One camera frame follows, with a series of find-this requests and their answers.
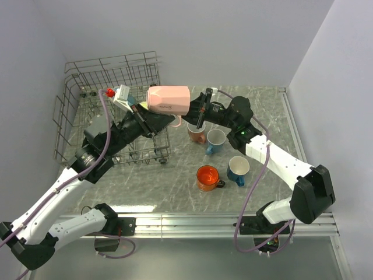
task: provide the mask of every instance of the robotic arm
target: robotic arm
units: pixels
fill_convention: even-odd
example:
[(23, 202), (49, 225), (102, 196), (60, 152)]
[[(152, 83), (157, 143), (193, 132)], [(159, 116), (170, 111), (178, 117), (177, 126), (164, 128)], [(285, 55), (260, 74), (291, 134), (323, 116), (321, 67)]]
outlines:
[[(268, 168), (276, 173), (293, 190), (293, 195), (281, 201), (264, 205), (249, 225), (257, 233), (278, 228), (284, 221), (297, 218), (304, 223), (312, 223), (335, 201), (332, 182), (328, 170), (319, 165), (313, 167), (304, 163), (275, 144), (251, 124), (253, 112), (247, 98), (237, 96), (227, 108), (218, 102), (210, 102), (213, 89), (191, 101), (189, 112), (183, 119), (201, 127), (204, 121), (231, 129), (227, 135), (234, 149), (264, 163), (266, 145), (270, 144)], [(131, 106), (124, 119), (111, 126), (111, 139), (104, 158), (83, 178), (78, 178), (63, 190), (58, 186), (67, 179), (92, 166), (104, 149), (107, 135), (105, 117), (98, 115), (85, 130), (82, 147), (75, 153), (55, 184), (19, 219), (13, 223), (0, 223), (0, 238), (7, 240), (16, 258), (29, 270), (45, 264), (54, 252), (64, 245), (92, 232), (110, 234), (118, 226), (118, 215), (108, 205), (99, 204), (88, 213), (56, 223), (68, 205), (77, 201), (84, 192), (95, 184), (111, 167), (112, 157), (139, 136), (151, 138), (168, 126), (175, 117), (152, 113), (139, 104)], [(49, 195), (55, 195), (39, 210), (27, 226), (22, 223)], [(22, 228), (12, 238), (9, 236)]]

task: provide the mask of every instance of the dish rack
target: dish rack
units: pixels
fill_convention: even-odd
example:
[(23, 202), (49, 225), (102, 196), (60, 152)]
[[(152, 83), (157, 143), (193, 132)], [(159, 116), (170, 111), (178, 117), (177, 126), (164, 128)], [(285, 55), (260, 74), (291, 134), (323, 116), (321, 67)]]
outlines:
[[(66, 166), (68, 160), (82, 146), (84, 130), (93, 116), (103, 114), (98, 97), (99, 89), (127, 85), (137, 102), (146, 100), (150, 86), (160, 84), (155, 51), (68, 62), (65, 65), (65, 87), (55, 100), (53, 121), (57, 125), (54, 159)], [(123, 119), (125, 112), (105, 97), (114, 122)], [(170, 149), (167, 128), (152, 139), (139, 137), (114, 156), (115, 164), (151, 162), (166, 163)]]

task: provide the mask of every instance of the pink mug handle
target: pink mug handle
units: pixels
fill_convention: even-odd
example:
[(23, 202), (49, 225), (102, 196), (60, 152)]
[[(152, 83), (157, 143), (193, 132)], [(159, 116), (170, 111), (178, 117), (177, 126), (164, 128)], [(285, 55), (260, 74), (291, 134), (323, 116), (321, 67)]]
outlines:
[(175, 117), (179, 118), (179, 123), (177, 125), (170, 125), (170, 127), (179, 127), (181, 125), (181, 116), (180, 115), (176, 115)]

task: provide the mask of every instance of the mug handle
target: mug handle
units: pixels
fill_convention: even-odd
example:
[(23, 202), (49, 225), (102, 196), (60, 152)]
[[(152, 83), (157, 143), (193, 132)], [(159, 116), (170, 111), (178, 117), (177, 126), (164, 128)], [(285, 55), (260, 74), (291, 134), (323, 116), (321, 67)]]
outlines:
[(219, 183), (217, 183), (216, 187), (223, 188), (225, 185), (226, 185), (226, 182), (224, 182), (223, 180), (220, 180)]
[(176, 124), (176, 125), (170, 125), (170, 127), (179, 127), (181, 125), (181, 116), (180, 115), (176, 115), (175, 117), (179, 118), (179, 123)]
[(245, 179), (244, 176), (238, 176), (238, 178), (235, 181), (239, 187), (243, 187), (245, 185)]
[(212, 154), (212, 146), (208, 146), (206, 149), (206, 154), (209, 156)]
[(198, 142), (198, 143), (201, 143), (201, 144), (206, 143), (206, 136), (201, 135), (201, 136), (198, 138), (197, 142)]

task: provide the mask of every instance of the gray wall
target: gray wall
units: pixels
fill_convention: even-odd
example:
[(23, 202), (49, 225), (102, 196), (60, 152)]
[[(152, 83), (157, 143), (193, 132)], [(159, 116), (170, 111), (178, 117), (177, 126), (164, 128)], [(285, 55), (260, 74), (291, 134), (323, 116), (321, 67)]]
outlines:
[(372, 15), (372, 1), (336, 0), (290, 84), (308, 159), (331, 172), (355, 279), (373, 271)]
[[(52, 111), (65, 58), (30, 0), (1, 2), (0, 38), (0, 221), (12, 221), (58, 171)], [(14, 279), (19, 263), (8, 247), (0, 260), (0, 278)]]
[(34, 0), (69, 61), (157, 51), (170, 85), (288, 86), (333, 0)]

